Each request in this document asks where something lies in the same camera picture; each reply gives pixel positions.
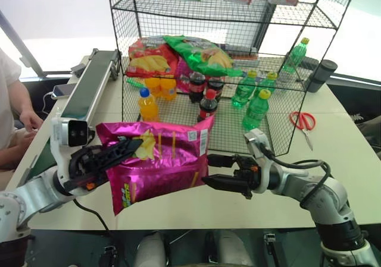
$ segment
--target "white shirt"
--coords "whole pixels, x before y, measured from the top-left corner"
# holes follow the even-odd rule
[[[8,86],[18,80],[21,67],[0,49],[0,150],[10,144],[14,129]]]

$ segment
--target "green chip bag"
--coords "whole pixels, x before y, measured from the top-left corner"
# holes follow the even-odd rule
[[[194,71],[216,77],[242,75],[241,70],[233,68],[231,57],[208,40],[186,36],[163,36],[163,38]]]

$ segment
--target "black thermos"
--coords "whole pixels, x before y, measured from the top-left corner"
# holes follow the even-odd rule
[[[304,82],[304,86],[311,93],[317,92],[337,68],[338,65],[335,62],[322,60],[316,71],[311,73],[309,78]]]

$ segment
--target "green bottle cap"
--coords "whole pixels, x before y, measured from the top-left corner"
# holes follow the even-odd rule
[[[276,78],[278,78],[278,74],[277,73],[275,73],[275,72],[268,72],[268,74],[267,74],[267,78],[269,79],[269,80],[276,80]]]
[[[257,72],[254,70],[248,71],[248,77],[249,78],[256,78],[257,77]]]
[[[309,41],[310,40],[308,38],[306,38],[306,37],[302,39],[302,43],[306,44],[306,45],[309,43]]]
[[[271,96],[271,91],[269,90],[261,90],[258,95],[261,99],[268,99]]]

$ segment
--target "wall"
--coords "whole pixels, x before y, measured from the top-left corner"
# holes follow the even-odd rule
[[[0,10],[44,70],[68,70],[92,48],[115,48],[108,0],[0,0]],[[381,80],[374,66],[379,62],[379,28],[381,0],[352,0],[327,54],[338,63],[337,73]],[[292,40],[297,31],[296,27],[270,26],[261,52],[287,53],[290,42],[284,42],[285,36]],[[309,29],[305,34],[311,39],[308,54],[314,57],[325,46],[322,35],[333,33]]]

